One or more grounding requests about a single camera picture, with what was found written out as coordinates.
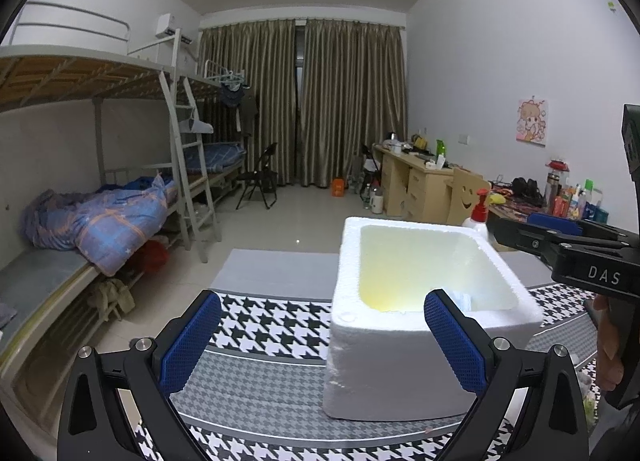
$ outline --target tiled floor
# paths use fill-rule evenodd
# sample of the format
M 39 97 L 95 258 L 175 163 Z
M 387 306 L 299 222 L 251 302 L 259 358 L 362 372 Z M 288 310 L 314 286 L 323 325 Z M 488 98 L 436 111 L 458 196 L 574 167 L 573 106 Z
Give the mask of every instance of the tiled floor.
M 254 196 L 236 211 L 238 196 L 218 205 L 222 242 L 212 241 L 207 246 L 209 262 L 201 263 L 194 248 L 174 248 L 162 271 L 145 276 L 133 287 L 136 308 L 122 321 L 104 327 L 95 340 L 98 351 L 126 349 L 132 338 L 156 336 L 211 285 L 233 248 L 337 253 L 344 220 L 372 216 L 359 196 L 347 193 L 342 198 L 332 197 L 329 189 L 313 186 L 278 189 L 278 202 L 271 210 Z M 124 402 L 130 421 L 137 424 L 138 414 L 129 394 Z

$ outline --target styrofoam box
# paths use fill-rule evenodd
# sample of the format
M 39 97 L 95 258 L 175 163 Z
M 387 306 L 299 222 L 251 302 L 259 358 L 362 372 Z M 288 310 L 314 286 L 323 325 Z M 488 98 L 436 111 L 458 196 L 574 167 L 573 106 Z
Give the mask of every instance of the styrofoam box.
M 467 228 L 348 218 L 334 293 L 324 411 L 365 421 L 463 414 L 462 390 L 424 321 L 424 297 L 444 288 L 471 297 L 492 336 L 524 348 L 541 308 L 500 255 Z

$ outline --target anime poster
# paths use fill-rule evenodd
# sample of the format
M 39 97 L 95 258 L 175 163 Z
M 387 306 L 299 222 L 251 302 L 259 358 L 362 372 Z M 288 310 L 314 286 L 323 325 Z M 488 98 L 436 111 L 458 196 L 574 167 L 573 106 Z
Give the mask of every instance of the anime poster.
M 546 121 L 548 117 L 548 102 L 546 100 L 520 100 L 518 107 L 518 124 L 516 126 L 516 140 L 530 142 L 539 146 L 546 145 Z

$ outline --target metal ladder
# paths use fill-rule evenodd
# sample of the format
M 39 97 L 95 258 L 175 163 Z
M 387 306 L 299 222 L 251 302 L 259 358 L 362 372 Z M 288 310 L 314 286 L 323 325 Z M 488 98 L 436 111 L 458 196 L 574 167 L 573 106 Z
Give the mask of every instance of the metal ladder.
M 195 120 L 199 120 L 198 115 L 198 106 L 196 105 L 195 98 L 193 96 L 193 92 L 191 91 L 191 85 L 189 83 L 189 79 L 184 77 L 183 86 L 184 91 L 187 95 L 188 104 L 178 104 L 177 103 L 177 94 L 178 94 L 178 75 L 175 72 L 174 68 L 174 76 L 172 77 L 171 86 L 169 86 L 167 82 L 167 78 L 164 71 L 159 72 L 160 85 L 162 87 L 162 92 L 164 93 L 164 99 L 166 101 L 167 107 L 169 108 L 169 119 L 171 122 L 170 125 L 170 139 L 171 139 L 171 161 L 172 168 L 174 171 L 178 170 L 180 173 L 180 181 L 178 182 L 178 199 L 177 199 L 177 212 L 180 219 L 180 233 L 182 234 L 182 241 L 186 250 L 191 248 L 191 241 L 189 238 L 187 221 L 191 224 L 191 230 L 193 231 L 193 239 L 196 243 L 196 248 L 198 249 L 198 255 L 200 256 L 200 260 L 203 263 L 208 261 L 208 257 L 206 251 L 204 249 L 204 239 L 203 234 L 200 231 L 202 225 L 211 218 L 212 226 L 213 226 L 213 234 L 216 238 L 216 241 L 221 241 L 222 236 L 220 234 L 220 227 L 218 225 L 218 219 L 216 218 L 216 211 L 213 203 L 213 196 L 211 195 L 211 188 L 209 185 L 209 173 L 207 172 L 207 165 L 204 158 L 204 146 L 202 144 L 202 135 L 199 133 L 196 134 L 196 141 L 188 144 L 184 144 L 182 142 L 182 137 L 180 136 L 180 127 L 178 124 L 178 113 L 177 110 L 188 110 L 191 112 L 192 117 Z M 184 149 L 188 149 L 191 147 L 198 148 L 198 157 L 200 159 L 200 171 L 202 173 L 200 178 L 197 178 L 193 183 L 189 183 L 189 177 L 187 175 L 187 166 L 184 159 Z M 191 193 L 193 189 L 200 186 L 204 183 L 204 192 L 207 196 L 207 213 L 200 219 L 196 218 L 196 213 L 193 208 L 193 197 Z

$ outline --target beige curtain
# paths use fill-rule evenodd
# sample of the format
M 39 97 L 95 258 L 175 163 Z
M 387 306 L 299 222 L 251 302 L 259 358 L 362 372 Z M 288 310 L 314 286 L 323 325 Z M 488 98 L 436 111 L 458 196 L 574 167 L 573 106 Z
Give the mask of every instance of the beige curtain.
M 244 22 L 202 32 L 198 69 L 211 59 L 234 71 L 244 69 L 258 105 L 258 122 L 247 144 L 247 165 L 272 142 L 278 143 L 273 169 L 280 184 L 292 183 L 296 122 L 296 23 L 293 20 Z M 236 112 L 216 99 L 204 108 L 206 122 L 214 127 L 213 141 L 238 141 Z
M 362 144 L 406 134 L 400 29 L 309 20 L 302 88 L 302 184 L 346 178 Z

